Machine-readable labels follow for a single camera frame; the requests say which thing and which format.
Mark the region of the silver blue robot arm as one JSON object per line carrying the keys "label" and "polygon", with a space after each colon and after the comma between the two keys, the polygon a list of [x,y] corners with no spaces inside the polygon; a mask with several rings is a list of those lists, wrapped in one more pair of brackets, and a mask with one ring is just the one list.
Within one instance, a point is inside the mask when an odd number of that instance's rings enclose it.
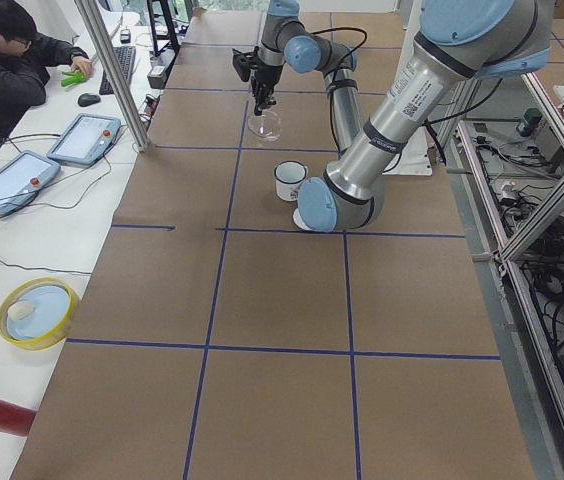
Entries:
{"label": "silver blue robot arm", "polygon": [[250,83],[255,117],[276,104],[275,87],[285,66],[299,74],[321,73],[329,103],[331,134],[338,153],[343,154],[362,129],[354,79],[355,50],[307,31],[298,18],[299,11],[296,1],[271,1],[259,45],[242,60],[236,58],[234,68]]}

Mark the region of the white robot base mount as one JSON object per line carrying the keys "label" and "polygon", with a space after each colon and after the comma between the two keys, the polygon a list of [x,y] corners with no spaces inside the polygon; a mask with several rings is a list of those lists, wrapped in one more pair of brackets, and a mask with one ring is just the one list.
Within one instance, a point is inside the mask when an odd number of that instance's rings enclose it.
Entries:
{"label": "white robot base mount", "polygon": [[408,141],[401,154],[384,169],[384,175],[431,176],[426,129],[420,127]]}

